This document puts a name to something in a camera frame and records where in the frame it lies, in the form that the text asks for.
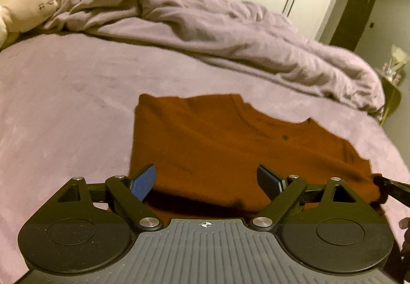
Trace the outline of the person's right hand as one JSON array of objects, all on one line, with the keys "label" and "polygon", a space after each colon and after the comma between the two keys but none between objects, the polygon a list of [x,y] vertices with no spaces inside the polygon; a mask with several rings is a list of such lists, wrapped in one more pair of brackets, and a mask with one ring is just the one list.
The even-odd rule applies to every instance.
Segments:
[{"label": "person's right hand", "polygon": [[401,247],[401,257],[409,255],[410,252],[410,218],[405,217],[399,221],[399,228],[404,230],[404,242]]}]

